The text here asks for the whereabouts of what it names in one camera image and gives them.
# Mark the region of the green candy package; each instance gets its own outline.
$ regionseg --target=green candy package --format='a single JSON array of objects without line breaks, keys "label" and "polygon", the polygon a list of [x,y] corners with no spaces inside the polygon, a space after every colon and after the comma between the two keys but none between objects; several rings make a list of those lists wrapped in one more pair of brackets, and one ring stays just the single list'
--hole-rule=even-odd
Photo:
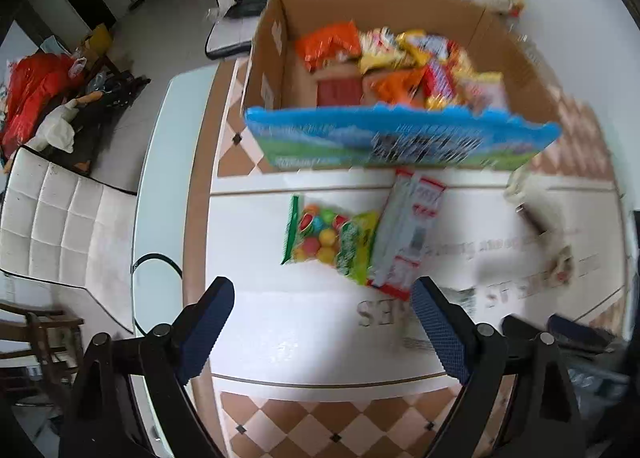
[{"label": "green candy package", "polygon": [[318,260],[364,285],[379,216],[367,211],[350,217],[318,203],[303,206],[303,198],[295,194],[282,263]]}]

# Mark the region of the white chair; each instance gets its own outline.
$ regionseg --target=white chair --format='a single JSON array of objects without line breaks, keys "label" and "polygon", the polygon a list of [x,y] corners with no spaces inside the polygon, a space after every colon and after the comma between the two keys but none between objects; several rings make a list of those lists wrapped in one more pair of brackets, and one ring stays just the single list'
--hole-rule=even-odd
[{"label": "white chair", "polygon": [[136,197],[16,153],[0,212],[0,271],[88,291],[133,331],[130,268]]}]

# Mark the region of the white plastic bag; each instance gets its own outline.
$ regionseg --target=white plastic bag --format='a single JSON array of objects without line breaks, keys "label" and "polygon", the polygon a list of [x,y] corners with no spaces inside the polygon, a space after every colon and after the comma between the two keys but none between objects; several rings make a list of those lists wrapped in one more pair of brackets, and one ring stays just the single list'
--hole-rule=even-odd
[{"label": "white plastic bag", "polygon": [[27,146],[36,151],[43,151],[48,145],[62,149],[67,153],[74,151],[74,129],[69,124],[78,114],[76,99],[58,106],[44,118],[38,126],[35,136],[27,141]]}]

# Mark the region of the red snack package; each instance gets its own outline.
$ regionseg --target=red snack package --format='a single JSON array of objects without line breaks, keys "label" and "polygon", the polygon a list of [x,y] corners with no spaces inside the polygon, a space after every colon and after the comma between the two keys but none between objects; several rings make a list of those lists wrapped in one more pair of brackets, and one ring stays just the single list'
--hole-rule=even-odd
[{"label": "red snack package", "polygon": [[381,101],[389,104],[412,105],[412,99],[425,75],[424,68],[396,70],[371,85]]},{"label": "red snack package", "polygon": [[309,72],[330,63],[341,63],[361,54],[358,29],[353,22],[342,22],[318,29],[296,41],[296,52]]},{"label": "red snack package", "polygon": [[460,47],[455,41],[449,40],[447,42],[447,50],[449,50],[447,68],[452,74],[472,74],[474,72],[474,67],[464,48]]},{"label": "red snack package", "polygon": [[447,67],[436,60],[427,62],[423,78],[425,106],[430,110],[442,110],[449,104],[461,104],[456,87]]},{"label": "red snack package", "polygon": [[318,81],[318,106],[358,106],[361,99],[361,77]]}]

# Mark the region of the floor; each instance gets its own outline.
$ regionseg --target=floor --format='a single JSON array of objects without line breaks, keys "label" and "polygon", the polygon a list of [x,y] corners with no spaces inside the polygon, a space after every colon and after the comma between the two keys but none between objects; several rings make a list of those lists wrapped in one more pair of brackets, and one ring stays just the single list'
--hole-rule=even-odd
[{"label": "floor", "polygon": [[138,190],[140,173],[162,99],[172,77],[211,63],[204,46],[217,15],[216,0],[145,0],[113,30],[110,58],[151,83],[108,132],[92,177]]}]

